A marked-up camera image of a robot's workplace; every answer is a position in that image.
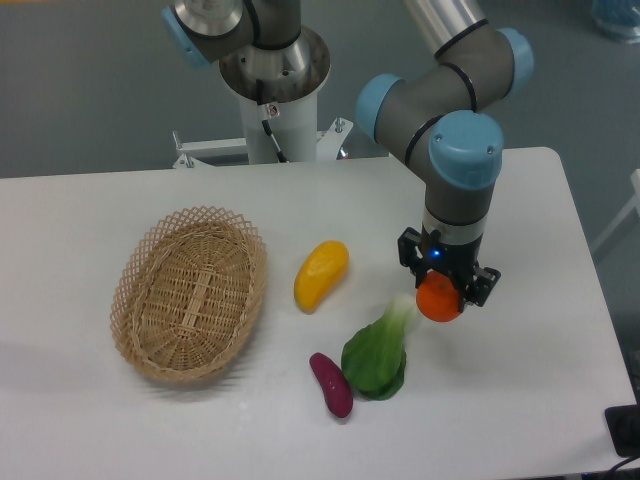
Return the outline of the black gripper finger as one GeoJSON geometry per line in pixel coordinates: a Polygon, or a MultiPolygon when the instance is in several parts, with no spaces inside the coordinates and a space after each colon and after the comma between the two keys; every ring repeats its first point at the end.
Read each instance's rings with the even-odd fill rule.
{"type": "Polygon", "coordinates": [[[416,289],[424,279],[424,259],[420,251],[420,241],[421,234],[411,227],[407,227],[397,240],[399,262],[413,275],[416,289]]]}
{"type": "Polygon", "coordinates": [[[483,307],[500,278],[501,272],[497,269],[475,266],[462,288],[459,310],[464,311],[468,305],[483,307]]]}

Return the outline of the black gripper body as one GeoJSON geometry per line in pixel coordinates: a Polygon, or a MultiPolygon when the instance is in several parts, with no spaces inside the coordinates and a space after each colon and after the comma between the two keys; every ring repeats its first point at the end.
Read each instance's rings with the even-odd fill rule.
{"type": "Polygon", "coordinates": [[[478,254],[483,235],[471,242],[451,244],[441,240],[439,230],[421,230],[419,245],[422,259],[418,267],[418,284],[427,274],[437,272],[447,277],[459,293],[478,293],[480,289],[478,254]]]}

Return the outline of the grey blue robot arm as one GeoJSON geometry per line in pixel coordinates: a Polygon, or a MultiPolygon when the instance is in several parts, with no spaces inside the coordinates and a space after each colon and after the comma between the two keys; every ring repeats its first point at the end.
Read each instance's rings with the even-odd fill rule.
{"type": "MultiPolygon", "coordinates": [[[[407,9],[437,65],[414,81],[373,78],[355,119],[426,187],[421,228],[399,237],[400,263],[418,288],[438,272],[459,309],[480,306],[500,277],[477,256],[504,147],[484,110],[529,81],[534,57],[520,33],[492,27],[474,1],[410,1],[407,9]]],[[[162,18],[190,65],[218,65],[240,102],[251,163],[318,158],[316,99],[330,55],[302,24],[299,2],[174,1],[162,18]]]]}

